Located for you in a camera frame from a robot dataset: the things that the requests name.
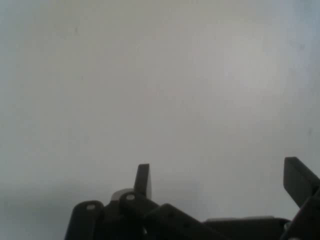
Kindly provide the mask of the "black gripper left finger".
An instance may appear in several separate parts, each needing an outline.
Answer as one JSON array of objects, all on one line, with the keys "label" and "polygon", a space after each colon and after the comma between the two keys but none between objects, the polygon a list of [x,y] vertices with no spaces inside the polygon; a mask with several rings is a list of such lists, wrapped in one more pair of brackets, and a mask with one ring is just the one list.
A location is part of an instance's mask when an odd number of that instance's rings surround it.
[{"label": "black gripper left finger", "polygon": [[224,240],[226,237],[170,204],[151,199],[149,164],[137,168],[133,188],[115,192],[104,205],[97,200],[77,204],[66,240]]}]

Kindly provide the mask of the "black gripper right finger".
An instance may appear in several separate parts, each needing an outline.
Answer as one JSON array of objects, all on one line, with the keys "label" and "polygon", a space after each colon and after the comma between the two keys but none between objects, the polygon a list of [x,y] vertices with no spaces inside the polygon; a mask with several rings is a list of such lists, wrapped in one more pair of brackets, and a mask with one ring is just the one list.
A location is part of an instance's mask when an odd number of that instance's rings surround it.
[{"label": "black gripper right finger", "polygon": [[297,157],[284,159],[283,186],[299,207],[286,225],[282,240],[320,238],[320,178]]}]

